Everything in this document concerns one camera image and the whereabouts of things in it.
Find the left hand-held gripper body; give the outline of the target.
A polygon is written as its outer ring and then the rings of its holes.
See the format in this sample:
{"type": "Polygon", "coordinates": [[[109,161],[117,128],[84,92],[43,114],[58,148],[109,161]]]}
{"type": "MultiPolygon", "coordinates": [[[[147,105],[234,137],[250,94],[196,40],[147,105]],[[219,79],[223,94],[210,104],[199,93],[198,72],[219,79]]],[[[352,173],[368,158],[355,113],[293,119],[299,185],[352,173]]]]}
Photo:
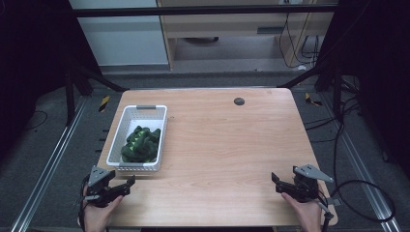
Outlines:
{"type": "Polygon", "coordinates": [[[114,170],[93,166],[87,181],[88,189],[85,200],[99,208],[104,208],[115,200],[121,194],[121,190],[108,185],[115,176],[114,170]]]}

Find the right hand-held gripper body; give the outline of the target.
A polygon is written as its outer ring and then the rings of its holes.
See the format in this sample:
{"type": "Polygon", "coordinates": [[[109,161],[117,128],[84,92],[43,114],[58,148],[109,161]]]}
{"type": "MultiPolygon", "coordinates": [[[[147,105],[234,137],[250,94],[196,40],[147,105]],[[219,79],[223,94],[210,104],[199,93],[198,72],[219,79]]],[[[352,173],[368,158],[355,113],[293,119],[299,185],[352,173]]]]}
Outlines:
{"type": "Polygon", "coordinates": [[[294,185],[296,187],[296,195],[294,198],[301,202],[309,202],[316,199],[319,194],[318,181],[332,183],[334,179],[325,174],[312,164],[293,167],[294,185]]]}

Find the green plush toy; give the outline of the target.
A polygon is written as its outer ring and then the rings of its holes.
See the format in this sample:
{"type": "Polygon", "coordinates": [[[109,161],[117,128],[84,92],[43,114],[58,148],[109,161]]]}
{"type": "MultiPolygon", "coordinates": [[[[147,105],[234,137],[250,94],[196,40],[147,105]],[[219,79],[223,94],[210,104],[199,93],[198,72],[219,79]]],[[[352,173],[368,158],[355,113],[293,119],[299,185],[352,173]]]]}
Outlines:
{"type": "Polygon", "coordinates": [[[123,162],[154,162],[158,156],[160,138],[160,129],[151,131],[137,126],[121,149],[123,162]]]}

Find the white perforated plastic basket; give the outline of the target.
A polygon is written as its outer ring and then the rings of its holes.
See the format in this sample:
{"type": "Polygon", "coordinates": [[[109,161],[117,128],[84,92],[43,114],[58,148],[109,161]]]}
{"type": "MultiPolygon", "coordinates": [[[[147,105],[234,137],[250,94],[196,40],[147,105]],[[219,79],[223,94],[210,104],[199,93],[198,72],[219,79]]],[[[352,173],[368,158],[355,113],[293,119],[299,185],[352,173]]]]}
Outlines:
{"type": "Polygon", "coordinates": [[[106,164],[121,171],[159,171],[162,145],[166,132],[166,114],[167,107],[165,105],[127,105],[113,137],[106,164]],[[161,130],[158,156],[154,162],[123,162],[121,149],[126,144],[127,137],[137,126],[149,128],[151,131],[161,130]]]}

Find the person's left hand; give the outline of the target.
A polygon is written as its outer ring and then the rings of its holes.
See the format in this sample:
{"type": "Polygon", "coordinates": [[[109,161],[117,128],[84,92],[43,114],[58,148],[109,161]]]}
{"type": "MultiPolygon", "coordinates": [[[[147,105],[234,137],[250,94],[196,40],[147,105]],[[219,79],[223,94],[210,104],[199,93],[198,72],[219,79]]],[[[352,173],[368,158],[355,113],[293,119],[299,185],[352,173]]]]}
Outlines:
{"type": "Polygon", "coordinates": [[[87,201],[83,201],[83,216],[81,217],[81,220],[83,221],[83,231],[104,232],[106,226],[110,222],[112,213],[120,205],[122,200],[123,196],[120,195],[104,208],[99,208],[91,203],[88,203],[87,201]]]}

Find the person's right hand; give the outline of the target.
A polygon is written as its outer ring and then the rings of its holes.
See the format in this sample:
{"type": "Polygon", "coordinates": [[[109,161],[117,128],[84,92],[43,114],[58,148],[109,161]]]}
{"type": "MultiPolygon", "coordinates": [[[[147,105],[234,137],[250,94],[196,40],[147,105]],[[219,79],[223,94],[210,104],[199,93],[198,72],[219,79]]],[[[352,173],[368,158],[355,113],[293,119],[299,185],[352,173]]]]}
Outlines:
{"type": "Polygon", "coordinates": [[[301,203],[286,192],[281,197],[292,207],[305,232],[321,232],[321,208],[315,200],[301,203]]]}

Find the yellow black floor tape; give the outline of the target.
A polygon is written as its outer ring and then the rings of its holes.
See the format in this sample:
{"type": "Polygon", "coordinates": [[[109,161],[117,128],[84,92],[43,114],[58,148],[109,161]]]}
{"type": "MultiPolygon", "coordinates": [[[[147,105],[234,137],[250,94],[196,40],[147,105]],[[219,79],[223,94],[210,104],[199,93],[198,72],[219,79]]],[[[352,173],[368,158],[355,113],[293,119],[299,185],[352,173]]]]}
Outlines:
{"type": "Polygon", "coordinates": [[[305,102],[312,104],[312,105],[316,105],[316,106],[321,106],[323,105],[321,101],[314,101],[311,97],[309,93],[305,93],[305,102]]]}
{"type": "Polygon", "coordinates": [[[102,98],[102,102],[101,102],[101,104],[99,106],[99,109],[98,109],[99,112],[104,112],[104,110],[105,110],[105,108],[106,108],[106,106],[109,102],[109,99],[110,99],[110,96],[104,96],[102,98]]]}

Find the black metal stand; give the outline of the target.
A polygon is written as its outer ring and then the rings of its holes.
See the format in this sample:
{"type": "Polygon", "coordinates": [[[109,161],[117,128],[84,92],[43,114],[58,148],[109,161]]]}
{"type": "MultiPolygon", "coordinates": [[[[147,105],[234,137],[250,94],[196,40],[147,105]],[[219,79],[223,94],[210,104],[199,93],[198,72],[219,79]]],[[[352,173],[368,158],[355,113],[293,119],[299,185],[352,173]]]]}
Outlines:
{"type": "Polygon", "coordinates": [[[336,59],[324,58],[316,66],[303,72],[294,79],[279,85],[279,88],[291,89],[297,84],[317,75],[314,88],[321,92],[333,87],[333,112],[337,118],[341,115],[341,65],[336,59]]]}
{"type": "Polygon", "coordinates": [[[93,93],[93,88],[88,81],[89,78],[98,81],[100,84],[115,92],[127,91],[127,88],[121,87],[105,79],[101,74],[78,65],[76,62],[65,62],[64,79],[66,90],[67,126],[72,123],[75,116],[73,88],[76,87],[81,96],[90,96],[93,93]]]}

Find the white cabinet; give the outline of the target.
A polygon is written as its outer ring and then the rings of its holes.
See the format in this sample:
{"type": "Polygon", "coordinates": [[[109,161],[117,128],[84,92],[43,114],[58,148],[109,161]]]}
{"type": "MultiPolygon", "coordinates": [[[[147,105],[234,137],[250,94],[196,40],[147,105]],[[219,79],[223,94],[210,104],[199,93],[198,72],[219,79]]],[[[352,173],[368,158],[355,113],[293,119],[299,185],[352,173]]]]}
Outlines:
{"type": "MultiPolygon", "coordinates": [[[[156,8],[156,0],[69,0],[74,10],[156,8]]],[[[78,22],[100,67],[167,65],[157,15],[80,17],[78,22]]]]}

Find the black curtain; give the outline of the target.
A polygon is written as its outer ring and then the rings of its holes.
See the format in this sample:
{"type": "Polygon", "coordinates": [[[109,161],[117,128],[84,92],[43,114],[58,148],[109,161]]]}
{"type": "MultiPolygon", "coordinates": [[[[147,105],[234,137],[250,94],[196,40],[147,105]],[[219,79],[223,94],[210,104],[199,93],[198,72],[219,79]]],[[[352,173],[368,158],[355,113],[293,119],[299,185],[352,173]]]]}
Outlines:
{"type": "Polygon", "coordinates": [[[360,80],[367,117],[410,178],[410,0],[338,0],[322,46],[360,80]]]}
{"type": "Polygon", "coordinates": [[[69,0],[0,0],[0,163],[7,160],[42,95],[65,85],[51,32],[82,67],[99,65],[75,18],[48,16],[69,0]]]}

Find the light wooden desk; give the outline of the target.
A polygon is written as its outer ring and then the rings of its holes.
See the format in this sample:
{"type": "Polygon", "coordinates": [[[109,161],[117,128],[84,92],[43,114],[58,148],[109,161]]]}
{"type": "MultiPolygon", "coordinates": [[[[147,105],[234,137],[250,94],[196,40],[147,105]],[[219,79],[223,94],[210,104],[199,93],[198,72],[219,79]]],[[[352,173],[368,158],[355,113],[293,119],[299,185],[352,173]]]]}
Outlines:
{"type": "MultiPolygon", "coordinates": [[[[313,5],[334,4],[338,0],[156,0],[160,7],[247,6],[247,5],[313,5]]],[[[162,30],[168,39],[275,36],[284,62],[293,66],[301,61],[307,36],[324,36],[334,14],[196,14],[164,15],[162,30]]]]}

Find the aluminium floor rail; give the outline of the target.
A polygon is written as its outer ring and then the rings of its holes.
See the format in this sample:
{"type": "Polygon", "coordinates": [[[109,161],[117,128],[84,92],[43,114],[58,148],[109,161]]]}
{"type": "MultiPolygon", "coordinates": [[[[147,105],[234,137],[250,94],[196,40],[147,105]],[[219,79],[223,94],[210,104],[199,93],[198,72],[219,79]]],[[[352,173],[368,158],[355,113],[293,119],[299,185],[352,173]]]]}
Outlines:
{"type": "Polygon", "coordinates": [[[37,212],[37,209],[43,200],[44,194],[52,177],[54,176],[60,160],[65,154],[73,133],[82,117],[87,102],[88,99],[86,97],[79,98],[79,102],[74,109],[72,121],[64,127],[64,130],[55,145],[54,150],[51,153],[50,158],[48,159],[37,183],[35,184],[18,217],[15,219],[15,222],[11,227],[11,232],[27,231],[34,214],[37,212]]]}
{"type": "Polygon", "coordinates": [[[346,157],[349,159],[357,178],[362,181],[366,198],[376,217],[380,220],[382,228],[385,232],[402,232],[395,219],[393,208],[388,203],[387,196],[380,189],[369,185],[369,183],[374,183],[374,179],[361,159],[347,128],[342,127],[343,131],[338,134],[338,139],[341,141],[346,157]]]}

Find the black horizontal frame bar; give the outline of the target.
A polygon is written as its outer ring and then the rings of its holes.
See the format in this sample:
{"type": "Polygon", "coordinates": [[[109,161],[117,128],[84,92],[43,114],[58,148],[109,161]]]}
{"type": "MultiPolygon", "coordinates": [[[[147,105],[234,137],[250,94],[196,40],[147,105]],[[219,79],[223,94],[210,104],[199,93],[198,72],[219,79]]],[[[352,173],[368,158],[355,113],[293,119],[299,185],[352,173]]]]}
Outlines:
{"type": "Polygon", "coordinates": [[[81,9],[66,11],[75,17],[151,16],[151,15],[243,15],[281,13],[330,13],[338,4],[313,5],[247,5],[247,6],[196,6],[125,9],[81,9]]]}

